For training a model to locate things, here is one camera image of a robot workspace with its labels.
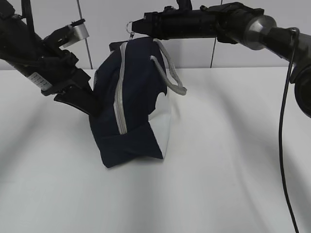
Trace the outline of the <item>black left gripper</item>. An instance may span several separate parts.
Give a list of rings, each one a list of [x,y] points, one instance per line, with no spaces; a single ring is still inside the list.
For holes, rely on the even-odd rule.
[[[57,94],[56,102],[67,104],[90,116],[98,116],[101,103],[87,90],[90,76],[76,66],[78,58],[68,50],[59,50],[58,57],[44,57],[40,75],[47,84],[41,88],[44,96]]]

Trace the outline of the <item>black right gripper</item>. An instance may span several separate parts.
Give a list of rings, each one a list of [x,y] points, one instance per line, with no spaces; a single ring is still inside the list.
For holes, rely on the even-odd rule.
[[[136,37],[162,40],[215,38],[215,21],[215,16],[201,10],[150,12],[132,23],[132,31]]]

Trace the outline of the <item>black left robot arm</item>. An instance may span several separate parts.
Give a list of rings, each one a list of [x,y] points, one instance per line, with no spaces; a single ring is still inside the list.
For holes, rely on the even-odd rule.
[[[44,96],[96,117],[102,104],[90,87],[90,76],[78,68],[78,58],[67,47],[89,35],[81,18],[45,38],[35,33],[31,2],[21,1],[16,14],[7,0],[0,2],[0,58],[34,83]]]

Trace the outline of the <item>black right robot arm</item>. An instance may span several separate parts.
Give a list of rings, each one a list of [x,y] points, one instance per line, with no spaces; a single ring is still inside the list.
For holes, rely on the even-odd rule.
[[[160,40],[216,38],[225,44],[241,44],[251,50],[267,49],[292,62],[289,82],[294,84],[296,102],[311,115],[311,37],[297,28],[278,27],[261,8],[240,2],[192,9],[189,0],[179,0],[178,9],[148,12],[132,23],[132,31]]]

